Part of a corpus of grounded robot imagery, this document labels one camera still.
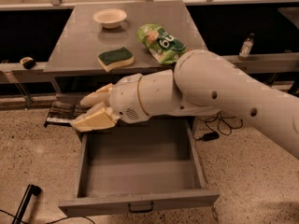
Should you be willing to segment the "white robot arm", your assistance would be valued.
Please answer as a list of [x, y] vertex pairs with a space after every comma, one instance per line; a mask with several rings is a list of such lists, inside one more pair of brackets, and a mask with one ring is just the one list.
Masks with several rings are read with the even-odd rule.
[[221, 56], [195, 49], [173, 69], [135, 74], [85, 96], [87, 113], [71, 121], [80, 132], [152, 117], [205, 116], [224, 111], [249, 123], [299, 158], [299, 98], [272, 89]]

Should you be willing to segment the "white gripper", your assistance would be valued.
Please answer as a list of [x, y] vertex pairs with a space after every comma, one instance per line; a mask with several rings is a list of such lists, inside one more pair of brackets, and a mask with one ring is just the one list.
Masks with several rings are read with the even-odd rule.
[[77, 131], [84, 133], [112, 128], [119, 119], [126, 123], [147, 121], [150, 116], [139, 101], [138, 85], [141, 74], [123, 77], [116, 84], [109, 83], [84, 96], [81, 105], [92, 107], [104, 102], [110, 107], [102, 107], [95, 112], [87, 112], [70, 122]]

